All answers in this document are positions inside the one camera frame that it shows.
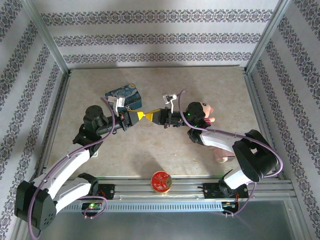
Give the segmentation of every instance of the yellow object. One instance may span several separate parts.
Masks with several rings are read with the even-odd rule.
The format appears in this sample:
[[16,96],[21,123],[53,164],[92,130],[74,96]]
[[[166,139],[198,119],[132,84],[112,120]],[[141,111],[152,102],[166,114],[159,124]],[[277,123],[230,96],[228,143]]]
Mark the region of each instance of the yellow object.
[[159,111],[161,111],[160,108],[155,109],[155,110],[152,110],[152,111],[150,111],[150,112],[147,112],[147,113],[145,114],[145,117],[152,122],[152,119],[153,119],[153,117],[154,117],[154,113],[159,112]]
[[145,113],[138,110],[128,110],[128,112],[135,112],[138,115],[139,121],[144,117]]

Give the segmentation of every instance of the toy's white face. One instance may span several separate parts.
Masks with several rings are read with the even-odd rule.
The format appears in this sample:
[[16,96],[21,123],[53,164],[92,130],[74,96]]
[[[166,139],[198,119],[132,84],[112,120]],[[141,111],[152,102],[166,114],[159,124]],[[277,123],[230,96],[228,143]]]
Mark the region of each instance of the toy's white face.
[[208,118],[210,114],[213,113],[214,109],[209,105],[204,102],[201,102],[203,112],[205,114],[205,118]]

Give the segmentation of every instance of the small box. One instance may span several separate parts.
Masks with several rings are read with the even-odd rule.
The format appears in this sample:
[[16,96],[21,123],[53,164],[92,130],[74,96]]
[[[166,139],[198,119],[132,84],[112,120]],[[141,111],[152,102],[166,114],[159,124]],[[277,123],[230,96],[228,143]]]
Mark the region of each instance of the small box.
[[136,86],[131,83],[129,85],[119,87],[115,90],[109,91],[105,94],[105,97],[117,97],[122,96],[125,97],[124,107],[119,107],[118,111],[121,112],[125,109],[136,110],[142,107],[141,96],[136,88]]

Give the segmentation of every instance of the round container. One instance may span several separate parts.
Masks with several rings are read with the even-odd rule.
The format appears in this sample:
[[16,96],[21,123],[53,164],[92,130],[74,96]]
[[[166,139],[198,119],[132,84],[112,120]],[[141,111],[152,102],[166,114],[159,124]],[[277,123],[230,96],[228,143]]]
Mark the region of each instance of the round container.
[[165,171],[157,171],[151,178],[151,187],[157,193],[164,194],[170,190],[172,178]]

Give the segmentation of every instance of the beige floor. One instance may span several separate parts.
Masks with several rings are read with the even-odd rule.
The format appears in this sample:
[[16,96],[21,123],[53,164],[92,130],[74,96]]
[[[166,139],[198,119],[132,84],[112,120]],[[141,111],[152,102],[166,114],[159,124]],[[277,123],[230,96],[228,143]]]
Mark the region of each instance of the beige floor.
[[[190,102],[213,106],[213,126],[244,133],[258,129],[247,87],[239,67],[123,68],[74,70],[49,157],[52,165],[67,151],[77,135],[87,107],[100,105],[106,92],[134,83],[142,97],[141,110],[164,108],[162,93],[183,95],[182,107]],[[165,170],[171,175],[223,175],[238,165],[216,163],[213,151],[192,143],[187,127],[168,128],[143,118],[134,127],[107,139],[98,157],[91,158],[74,174],[94,176],[151,176]]]

